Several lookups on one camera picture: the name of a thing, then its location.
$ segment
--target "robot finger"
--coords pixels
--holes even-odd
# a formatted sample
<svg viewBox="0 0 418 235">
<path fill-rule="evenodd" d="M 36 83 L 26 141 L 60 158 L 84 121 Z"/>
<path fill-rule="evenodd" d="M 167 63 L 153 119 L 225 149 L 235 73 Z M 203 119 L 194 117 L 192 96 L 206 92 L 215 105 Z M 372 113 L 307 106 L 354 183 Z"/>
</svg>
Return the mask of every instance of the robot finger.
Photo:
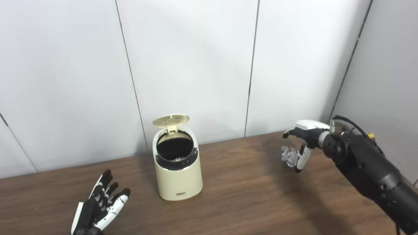
<svg viewBox="0 0 418 235">
<path fill-rule="evenodd" d="M 130 189 L 123 189 L 122 192 L 118 193 L 113 197 L 115 202 L 112 206 L 107 209 L 107 215 L 99 220 L 95 227 L 99 228 L 100 230 L 104 230 L 119 214 L 122 208 L 125 206 L 130 195 Z"/>
<path fill-rule="evenodd" d="M 308 161 L 309 157 L 311 156 L 311 149 L 306 146 L 306 144 L 302 144 L 301 150 L 299 151 L 299 159 L 296 162 L 295 171 L 300 173 L 303 168 L 305 167 L 306 162 Z"/>
<path fill-rule="evenodd" d="M 112 172 L 107 169 L 105 172 L 103 172 L 103 174 L 101 174 L 101 176 L 99 177 L 99 179 L 97 180 L 96 184 L 93 186 L 93 190 L 90 193 L 89 198 L 93 195 L 93 192 L 95 192 L 95 194 L 97 194 L 97 188 L 102 188 L 102 190 L 104 191 L 104 188 L 107 187 L 107 184 L 113 179 L 112 176 Z"/>
<path fill-rule="evenodd" d="M 106 189 L 106 191 L 105 191 L 105 193 L 104 193 L 104 196 L 105 197 L 107 197 L 107 198 L 109 198 L 110 197 L 110 195 L 113 193 L 113 191 L 117 188 L 119 186 L 119 184 L 117 183 L 117 182 L 115 182 L 115 183 L 113 183 L 112 185 L 110 185 L 107 189 Z"/>
</svg>

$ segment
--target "fingertip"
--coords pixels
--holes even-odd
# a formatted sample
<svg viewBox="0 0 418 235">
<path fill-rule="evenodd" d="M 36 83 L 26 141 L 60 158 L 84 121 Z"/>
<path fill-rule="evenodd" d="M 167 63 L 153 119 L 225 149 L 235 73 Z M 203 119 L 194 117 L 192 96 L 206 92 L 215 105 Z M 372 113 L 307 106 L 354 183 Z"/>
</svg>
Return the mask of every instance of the fingertip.
<svg viewBox="0 0 418 235">
<path fill-rule="evenodd" d="M 122 192 L 121 192 L 122 195 L 126 195 L 127 197 L 129 197 L 130 193 L 131 193 L 130 189 L 128 189 L 128 188 L 123 189 Z"/>
<path fill-rule="evenodd" d="M 109 175 L 111 175 L 112 174 L 112 172 L 111 172 L 111 170 L 110 169 L 107 169 L 105 172 L 103 172 L 103 176 L 109 176 Z"/>
</svg>

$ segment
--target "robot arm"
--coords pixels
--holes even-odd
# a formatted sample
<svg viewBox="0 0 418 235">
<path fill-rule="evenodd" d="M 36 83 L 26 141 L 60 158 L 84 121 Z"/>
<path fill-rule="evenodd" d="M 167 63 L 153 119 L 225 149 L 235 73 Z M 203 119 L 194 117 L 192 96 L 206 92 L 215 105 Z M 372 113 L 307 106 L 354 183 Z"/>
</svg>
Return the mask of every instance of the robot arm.
<svg viewBox="0 0 418 235">
<path fill-rule="evenodd" d="M 335 118 L 350 122 L 341 116 Z M 355 126 L 361 135 L 335 134 L 330 131 L 333 123 L 329 129 L 295 128 L 286 133 L 296 132 L 295 135 L 310 147 L 321 148 L 361 195 L 373 200 L 405 234 L 418 234 L 418 195 L 404 182 L 399 170 L 385 158 L 378 145 Z"/>
</svg>

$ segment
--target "black cable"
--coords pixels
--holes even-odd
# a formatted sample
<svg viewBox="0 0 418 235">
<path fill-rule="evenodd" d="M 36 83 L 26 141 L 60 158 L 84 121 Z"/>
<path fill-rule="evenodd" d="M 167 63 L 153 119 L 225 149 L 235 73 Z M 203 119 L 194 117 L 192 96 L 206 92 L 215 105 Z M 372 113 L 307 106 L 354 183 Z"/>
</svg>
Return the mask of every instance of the black cable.
<svg viewBox="0 0 418 235">
<path fill-rule="evenodd" d="M 351 125 L 353 125 L 357 130 L 359 130 L 359 132 L 364 135 L 364 137 L 366 137 L 367 139 L 370 139 L 370 137 L 364 132 L 363 129 L 361 129 L 356 123 L 354 123 L 353 121 L 351 121 L 350 119 L 340 116 L 340 115 L 335 115 L 335 117 L 333 117 L 332 119 L 334 120 L 342 120 L 345 122 L 350 123 Z"/>
<path fill-rule="evenodd" d="M 376 140 L 375 140 L 375 138 L 370 138 L 367 134 L 366 134 L 366 132 L 362 129 L 362 128 L 360 128 L 356 123 L 354 123 L 353 121 L 351 121 L 350 119 L 348 119 L 348 118 L 346 118 L 346 117 L 343 117 L 343 116 L 340 116 L 340 115 L 335 115 L 333 118 L 332 118 L 333 120 L 342 120 L 342 121 L 345 121 L 345 122 L 348 122 L 348 123 L 350 123 L 351 125 L 353 125 L 354 127 L 353 127 L 353 129 L 354 128 L 356 128 L 357 130 L 359 130 L 359 132 L 366 138 L 366 139 L 368 139 L 369 141 L 370 141 L 370 143 L 371 143 L 371 145 L 373 145 L 376 149 L 377 149 L 377 151 L 379 151 L 379 153 L 380 154 L 382 154 L 383 156 L 385 155 L 384 153 L 383 153 L 383 150 L 377 145 L 377 143 L 376 143 Z"/>
<path fill-rule="evenodd" d="M 397 224 L 395 224 L 396 235 L 400 235 L 400 229 Z"/>
</svg>

